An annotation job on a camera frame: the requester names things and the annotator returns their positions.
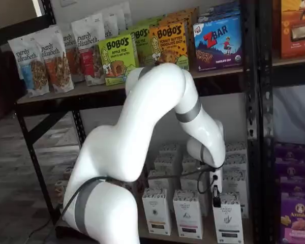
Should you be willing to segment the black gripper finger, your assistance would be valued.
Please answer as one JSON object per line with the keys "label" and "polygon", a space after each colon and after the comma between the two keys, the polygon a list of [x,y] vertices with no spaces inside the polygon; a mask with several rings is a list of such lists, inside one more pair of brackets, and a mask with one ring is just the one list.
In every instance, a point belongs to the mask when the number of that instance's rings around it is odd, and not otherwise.
{"label": "black gripper finger", "polygon": [[213,207],[221,207],[221,198],[218,186],[214,185],[212,190],[212,204]]}

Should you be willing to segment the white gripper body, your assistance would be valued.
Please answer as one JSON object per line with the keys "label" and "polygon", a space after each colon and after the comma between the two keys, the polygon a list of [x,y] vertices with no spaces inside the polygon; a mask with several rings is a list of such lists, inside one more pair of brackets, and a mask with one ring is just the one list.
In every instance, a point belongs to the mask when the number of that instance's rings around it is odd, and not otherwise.
{"label": "white gripper body", "polygon": [[222,193],[223,170],[221,168],[212,168],[210,173],[210,190],[213,196],[219,196]]}

